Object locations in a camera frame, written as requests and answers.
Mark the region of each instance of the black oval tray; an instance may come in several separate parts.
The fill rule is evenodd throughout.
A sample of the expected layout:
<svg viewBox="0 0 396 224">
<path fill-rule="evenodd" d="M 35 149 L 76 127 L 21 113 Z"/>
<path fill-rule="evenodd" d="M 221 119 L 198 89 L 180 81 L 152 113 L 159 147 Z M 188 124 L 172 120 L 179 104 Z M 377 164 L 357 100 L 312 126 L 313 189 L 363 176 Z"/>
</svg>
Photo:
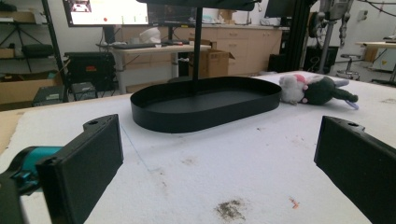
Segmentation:
<svg viewBox="0 0 396 224">
<path fill-rule="evenodd" d="M 250 77 L 213 77 L 147 87 L 131 96 L 134 122 L 161 133 L 189 133 L 279 106 L 281 88 Z"/>
</svg>

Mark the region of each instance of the table leg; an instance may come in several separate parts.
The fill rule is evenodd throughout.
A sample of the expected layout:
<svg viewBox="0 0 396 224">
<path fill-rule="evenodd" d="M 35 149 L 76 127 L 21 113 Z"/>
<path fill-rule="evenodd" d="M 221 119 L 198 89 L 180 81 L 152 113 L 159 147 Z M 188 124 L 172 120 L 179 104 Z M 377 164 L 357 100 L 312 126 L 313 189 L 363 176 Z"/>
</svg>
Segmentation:
<svg viewBox="0 0 396 224">
<path fill-rule="evenodd" d="M 172 77 L 178 77 L 178 55 L 172 53 Z"/>
</svg>

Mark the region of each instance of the storage box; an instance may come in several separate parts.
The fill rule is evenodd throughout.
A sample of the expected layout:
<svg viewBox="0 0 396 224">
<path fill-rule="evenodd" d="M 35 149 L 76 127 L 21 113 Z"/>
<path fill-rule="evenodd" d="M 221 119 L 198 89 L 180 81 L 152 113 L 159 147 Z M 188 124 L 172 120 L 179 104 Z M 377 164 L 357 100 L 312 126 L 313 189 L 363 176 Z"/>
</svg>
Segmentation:
<svg viewBox="0 0 396 224">
<path fill-rule="evenodd" d="M 19 11 L 0 11 L 0 18 L 13 18 L 17 22 L 35 23 L 35 15 L 32 12 L 19 12 Z"/>
<path fill-rule="evenodd" d="M 75 101 L 83 101 L 98 98 L 98 93 L 91 82 L 81 82 L 72 84 L 72 92 Z"/>
<path fill-rule="evenodd" d="M 32 106 L 57 105 L 68 102 L 64 86 L 40 87 L 35 94 Z"/>
<path fill-rule="evenodd" d="M 224 19 L 224 23 L 235 24 L 235 21 L 233 20 L 233 13 L 235 12 L 236 12 L 235 10 L 220 9 L 219 16 L 221 16 Z"/>
<path fill-rule="evenodd" d="M 14 58 L 15 50 L 14 49 L 0 49 L 0 58 Z"/>
<path fill-rule="evenodd" d="M 0 105 L 32 102 L 40 87 L 62 85 L 57 71 L 32 74 L 6 74 L 0 82 Z"/>
<path fill-rule="evenodd" d="M 235 57 L 227 51 L 208 49 L 201 51 L 199 60 L 199 77 L 226 77 L 228 76 L 228 61 Z M 193 74 L 193 53 L 190 56 L 189 75 Z"/>
</svg>

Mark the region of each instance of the desk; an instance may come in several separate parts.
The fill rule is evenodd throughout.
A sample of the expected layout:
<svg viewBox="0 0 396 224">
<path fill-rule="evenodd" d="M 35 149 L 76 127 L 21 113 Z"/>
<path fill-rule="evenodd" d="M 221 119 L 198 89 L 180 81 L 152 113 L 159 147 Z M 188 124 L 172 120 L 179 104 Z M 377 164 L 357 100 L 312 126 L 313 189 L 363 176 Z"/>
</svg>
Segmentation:
<svg viewBox="0 0 396 224">
<path fill-rule="evenodd" d="M 386 43 L 386 42 L 357 42 L 356 44 L 363 45 L 366 47 L 379 48 L 379 49 L 396 49 L 396 44 L 390 44 L 390 43 Z M 372 81 L 378 82 L 381 84 L 389 84 L 389 85 L 396 86 L 395 78 L 396 78 L 396 64 L 393 68 L 393 72 L 392 72 L 392 75 L 390 76 L 389 81 L 378 80 L 378 79 L 373 79 Z"/>
<path fill-rule="evenodd" d="M 210 49 L 210 46 L 202 45 L 201 50 Z M 112 49 L 114 59 L 116 61 L 116 70 L 118 72 L 118 80 L 120 86 L 120 93 L 126 93 L 126 87 L 129 85 L 126 81 L 127 74 L 124 73 L 123 55 L 144 55 L 157 53 L 171 53 L 172 54 L 172 77 L 178 77 L 178 57 L 177 54 L 181 52 L 193 52 L 194 46 L 167 46 L 162 48 L 148 48 L 148 49 Z"/>
<path fill-rule="evenodd" d="M 259 78 L 277 83 L 283 75 Z M 370 223 L 315 165 L 318 131 L 324 115 L 347 119 L 396 147 L 396 89 L 353 80 L 344 89 L 359 95 L 360 110 L 340 100 L 280 104 L 195 133 L 137 126 L 128 94 L 26 109 L 0 173 L 23 148 L 64 146 L 86 121 L 117 113 L 124 164 L 86 223 Z M 42 193 L 22 201 L 31 223 L 50 223 Z M 233 217 L 221 213 L 227 207 Z"/>
</svg>

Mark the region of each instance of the monitor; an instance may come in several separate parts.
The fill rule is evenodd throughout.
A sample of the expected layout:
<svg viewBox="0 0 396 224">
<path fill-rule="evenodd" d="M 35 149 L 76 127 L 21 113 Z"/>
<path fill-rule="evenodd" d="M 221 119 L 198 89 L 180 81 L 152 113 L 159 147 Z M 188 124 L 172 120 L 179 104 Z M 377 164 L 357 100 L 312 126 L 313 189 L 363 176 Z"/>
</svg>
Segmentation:
<svg viewBox="0 0 396 224">
<path fill-rule="evenodd" d="M 63 0 L 69 27 L 103 27 L 105 41 L 115 41 L 114 25 L 195 25 L 196 8 L 140 3 L 137 0 Z"/>
<path fill-rule="evenodd" d="M 152 25 L 195 25 L 196 8 L 148 4 L 148 23 Z"/>
<path fill-rule="evenodd" d="M 296 0 L 269 0 L 265 18 L 287 18 L 293 16 Z"/>
<path fill-rule="evenodd" d="M 135 0 L 64 0 L 69 27 L 149 24 L 148 7 Z"/>
</svg>

